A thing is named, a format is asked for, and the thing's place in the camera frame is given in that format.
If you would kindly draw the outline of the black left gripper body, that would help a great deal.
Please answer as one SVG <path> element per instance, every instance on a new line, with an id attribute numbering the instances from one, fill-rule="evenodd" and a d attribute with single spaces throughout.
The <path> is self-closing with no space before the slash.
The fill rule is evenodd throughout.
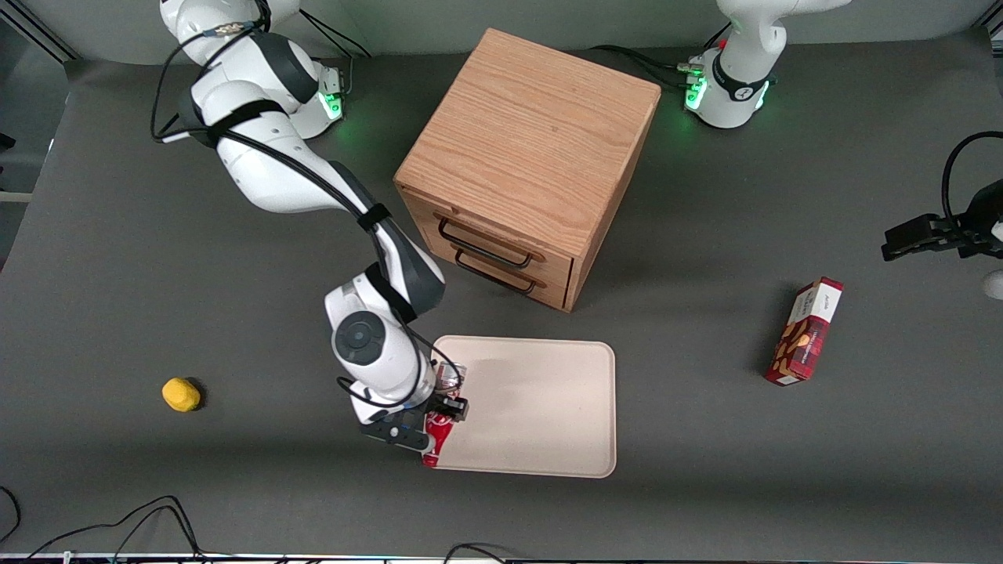
<path id="1" fill-rule="evenodd" d="M 1002 260 L 1002 179 L 978 190 L 964 213 L 954 215 L 963 232 L 960 259 L 984 255 Z"/>

